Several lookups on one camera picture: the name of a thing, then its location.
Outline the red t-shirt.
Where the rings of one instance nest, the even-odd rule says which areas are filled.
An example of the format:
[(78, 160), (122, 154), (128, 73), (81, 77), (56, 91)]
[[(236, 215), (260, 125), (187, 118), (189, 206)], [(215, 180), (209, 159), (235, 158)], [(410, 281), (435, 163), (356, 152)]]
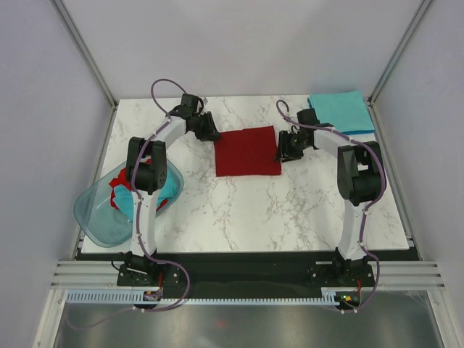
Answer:
[(281, 163), (274, 160), (277, 143), (272, 125), (223, 132), (214, 145), (217, 177), (277, 176), (282, 172)]

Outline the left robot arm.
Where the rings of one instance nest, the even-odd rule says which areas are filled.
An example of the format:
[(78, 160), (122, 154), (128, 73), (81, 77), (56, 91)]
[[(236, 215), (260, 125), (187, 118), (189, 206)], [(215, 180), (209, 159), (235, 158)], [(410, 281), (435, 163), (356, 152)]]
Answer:
[(218, 141), (220, 134), (212, 114), (204, 112), (204, 101), (183, 94), (148, 138), (133, 137), (128, 143), (126, 180), (133, 197), (133, 232), (130, 250), (120, 266), (118, 286), (156, 286), (166, 261), (157, 252), (155, 220), (157, 200), (167, 182), (167, 149), (188, 132), (200, 141)]

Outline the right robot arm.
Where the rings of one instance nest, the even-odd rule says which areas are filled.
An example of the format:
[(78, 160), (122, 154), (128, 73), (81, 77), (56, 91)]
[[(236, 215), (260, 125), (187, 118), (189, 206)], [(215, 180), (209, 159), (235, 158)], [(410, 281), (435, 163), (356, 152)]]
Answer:
[(321, 123), (312, 107), (298, 111), (296, 120), (288, 112), (278, 111), (294, 129), (279, 132), (275, 161), (300, 160), (309, 148), (323, 150), (336, 159), (336, 184), (344, 200), (342, 235), (331, 264), (311, 269), (312, 277), (321, 276), (331, 285), (375, 285), (368, 264), (374, 255), (368, 251), (364, 237), (368, 213), (381, 200), (387, 186), (378, 142), (361, 142), (337, 131), (330, 123)]

